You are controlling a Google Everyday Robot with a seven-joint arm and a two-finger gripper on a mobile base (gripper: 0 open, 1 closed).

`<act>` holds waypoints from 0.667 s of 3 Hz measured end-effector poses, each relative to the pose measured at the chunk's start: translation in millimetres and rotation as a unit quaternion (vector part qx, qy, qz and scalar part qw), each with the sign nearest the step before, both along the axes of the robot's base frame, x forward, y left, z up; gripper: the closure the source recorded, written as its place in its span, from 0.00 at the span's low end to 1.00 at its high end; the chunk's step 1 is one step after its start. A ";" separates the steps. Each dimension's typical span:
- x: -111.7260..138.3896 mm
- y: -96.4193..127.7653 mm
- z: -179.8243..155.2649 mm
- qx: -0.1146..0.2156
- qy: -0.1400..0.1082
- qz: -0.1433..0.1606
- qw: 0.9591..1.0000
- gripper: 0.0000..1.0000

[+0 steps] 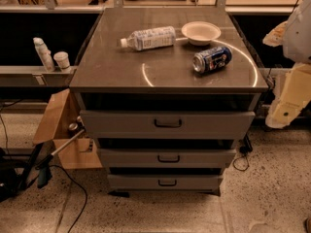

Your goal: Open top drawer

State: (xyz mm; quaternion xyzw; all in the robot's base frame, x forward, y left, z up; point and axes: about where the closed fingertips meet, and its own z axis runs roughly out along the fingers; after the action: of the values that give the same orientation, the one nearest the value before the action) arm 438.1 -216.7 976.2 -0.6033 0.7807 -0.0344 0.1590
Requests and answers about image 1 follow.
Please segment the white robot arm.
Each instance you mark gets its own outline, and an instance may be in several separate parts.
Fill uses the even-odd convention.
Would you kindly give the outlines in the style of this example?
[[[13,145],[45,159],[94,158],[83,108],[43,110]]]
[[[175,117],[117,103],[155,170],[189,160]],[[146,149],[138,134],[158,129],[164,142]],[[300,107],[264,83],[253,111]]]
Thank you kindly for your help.
[[[272,29],[262,42],[281,46],[283,55],[294,62],[285,74],[280,93],[274,92],[275,99],[265,119],[267,126],[283,128],[311,101],[311,0],[302,0],[288,20]]]

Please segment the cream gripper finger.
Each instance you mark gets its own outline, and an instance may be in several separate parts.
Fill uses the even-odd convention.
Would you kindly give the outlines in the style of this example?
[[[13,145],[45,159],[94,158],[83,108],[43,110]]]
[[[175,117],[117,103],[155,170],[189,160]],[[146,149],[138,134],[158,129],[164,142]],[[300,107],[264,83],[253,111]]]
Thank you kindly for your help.
[[[283,21],[265,35],[262,42],[270,47],[278,47],[283,45],[283,38],[286,31],[287,21]]]
[[[284,128],[311,102],[311,65],[296,63],[285,74],[281,93],[275,97],[265,119],[270,128]]]

